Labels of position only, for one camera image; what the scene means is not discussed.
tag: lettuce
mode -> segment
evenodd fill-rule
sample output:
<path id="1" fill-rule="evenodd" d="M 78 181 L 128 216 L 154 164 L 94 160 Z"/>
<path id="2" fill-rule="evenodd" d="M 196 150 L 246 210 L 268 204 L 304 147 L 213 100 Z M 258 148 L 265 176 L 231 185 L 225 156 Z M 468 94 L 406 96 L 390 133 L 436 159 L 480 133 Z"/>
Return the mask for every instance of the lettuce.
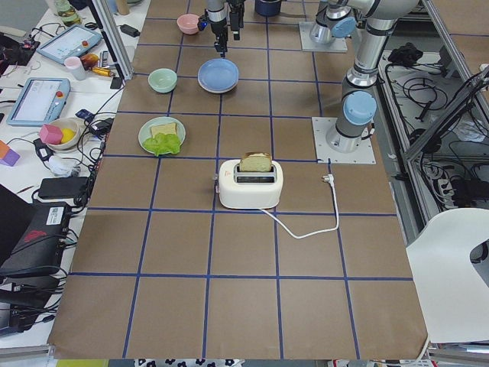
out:
<path id="1" fill-rule="evenodd" d="M 154 138 L 148 138 L 143 141 L 143 147 L 155 156 L 161 154 L 178 154 L 180 153 L 180 139 L 175 134 L 158 133 Z"/>

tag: yellow fruit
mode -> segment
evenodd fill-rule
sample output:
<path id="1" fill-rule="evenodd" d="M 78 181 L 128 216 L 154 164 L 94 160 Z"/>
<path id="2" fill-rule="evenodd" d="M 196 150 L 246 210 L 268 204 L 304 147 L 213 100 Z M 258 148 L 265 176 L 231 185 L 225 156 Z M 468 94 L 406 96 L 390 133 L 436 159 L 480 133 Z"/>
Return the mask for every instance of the yellow fruit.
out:
<path id="1" fill-rule="evenodd" d="M 61 138 L 60 144 L 67 143 L 75 136 L 75 132 L 71 128 L 62 128 L 61 132 L 63 133 L 63 137 Z"/>

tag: white desk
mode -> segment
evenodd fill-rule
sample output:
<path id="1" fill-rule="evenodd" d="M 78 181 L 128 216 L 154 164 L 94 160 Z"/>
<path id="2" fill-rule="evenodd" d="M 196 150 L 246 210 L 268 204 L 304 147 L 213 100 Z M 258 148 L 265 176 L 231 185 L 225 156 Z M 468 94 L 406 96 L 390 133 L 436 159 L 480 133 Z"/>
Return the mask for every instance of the white desk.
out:
<path id="1" fill-rule="evenodd" d="M 143 0 L 142 3 L 131 7 L 131 13 L 126 16 L 115 15 L 115 23 L 117 25 L 129 24 L 139 30 L 142 29 L 149 0 Z M 83 18 L 83 24 L 93 21 L 93 16 L 88 8 L 79 11 Z M 60 19 L 55 16 L 49 9 L 44 14 L 38 23 L 38 27 L 51 22 L 60 22 Z M 44 29 L 53 31 L 56 25 L 48 25 Z M 122 40 L 126 47 L 136 48 L 138 37 L 130 37 L 126 34 L 121 34 Z M 50 38 L 42 33 L 36 36 L 36 40 L 41 43 L 48 41 Z M 99 54 L 102 50 L 106 50 L 104 40 L 90 50 L 91 53 Z M 6 71 L 6 76 L 0 78 L 0 88 L 3 91 L 0 93 L 0 100 L 17 99 L 21 92 L 21 87 L 29 77 L 63 77 L 68 78 L 71 82 L 71 90 L 66 101 L 66 105 L 61 112 L 60 117 L 73 117 L 80 109 L 87 109 L 90 112 L 96 112 L 110 98 L 116 89 L 110 89 L 112 78 L 98 76 L 89 73 L 83 81 L 75 80 L 63 65 L 53 62 L 46 57 L 36 53 L 25 67 L 10 66 Z M 119 92 L 114 98 L 104 106 L 102 112 L 116 112 L 121 98 L 122 92 Z M 13 138 L 25 138 L 33 141 L 38 138 L 40 128 L 14 127 L 6 124 L 8 113 L 11 111 L 11 104 L 1 104 L 0 112 L 5 113 L 3 123 L 0 124 L 0 140 L 3 142 L 10 141 Z M 109 117 L 110 115 L 101 115 L 100 117 Z M 99 146 L 100 141 L 96 138 L 84 146 L 86 151 Z M 34 186 L 33 188 L 19 194 L 19 197 L 27 202 L 31 201 L 31 193 L 38 188 L 40 182 L 46 177 L 53 177 L 53 174 L 46 169 L 40 159 L 36 156 L 34 146 L 25 141 L 14 141 L 10 144 L 11 148 L 20 154 L 21 158 L 14 167 L 9 167 L 0 164 L 0 184 L 7 187 L 10 191 L 17 193 L 25 187 Z M 74 150 L 67 153 L 56 153 L 62 158 L 81 158 L 81 154 Z M 81 176 L 87 176 L 88 170 L 83 167 Z M 70 220 L 70 228 L 79 233 L 82 228 L 84 213 Z M 73 259 L 74 248 L 68 248 L 63 253 L 61 268 L 69 271 L 71 261 Z M 39 323 L 33 325 L 32 328 L 23 333 L 11 334 L 0 337 L 0 355 L 4 352 L 22 351 L 23 348 L 47 348 L 47 337 L 50 334 L 53 322 Z"/>

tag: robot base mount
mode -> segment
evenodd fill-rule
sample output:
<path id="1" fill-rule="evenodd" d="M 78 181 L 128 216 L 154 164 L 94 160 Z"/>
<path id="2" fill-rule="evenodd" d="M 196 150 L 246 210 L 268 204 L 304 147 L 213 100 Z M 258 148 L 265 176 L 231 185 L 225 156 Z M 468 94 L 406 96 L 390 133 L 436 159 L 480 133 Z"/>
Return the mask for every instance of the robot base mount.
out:
<path id="1" fill-rule="evenodd" d="M 326 134 L 335 128 L 336 118 L 313 117 L 314 142 L 316 145 L 316 158 L 320 163 L 343 164 L 375 164 L 374 150 L 370 139 L 360 140 L 358 147 L 351 153 L 341 153 L 331 148 L 326 141 Z"/>
<path id="2" fill-rule="evenodd" d="M 313 41 L 310 37 L 310 33 L 315 24 L 315 21 L 301 21 L 299 23 L 300 41 L 303 45 L 303 51 L 331 52 L 339 54 L 344 54 L 348 51 L 344 38 L 333 38 L 333 41 L 328 44 L 321 44 Z"/>

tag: blue plate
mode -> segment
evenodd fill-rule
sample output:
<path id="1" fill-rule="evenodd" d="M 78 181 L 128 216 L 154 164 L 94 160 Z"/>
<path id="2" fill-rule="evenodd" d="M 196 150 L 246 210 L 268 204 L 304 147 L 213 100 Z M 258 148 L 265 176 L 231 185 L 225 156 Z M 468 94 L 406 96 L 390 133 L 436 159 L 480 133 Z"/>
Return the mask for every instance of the blue plate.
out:
<path id="1" fill-rule="evenodd" d="M 199 69 L 199 84 L 210 93 L 225 93 L 238 83 L 238 67 L 227 59 L 212 59 Z"/>

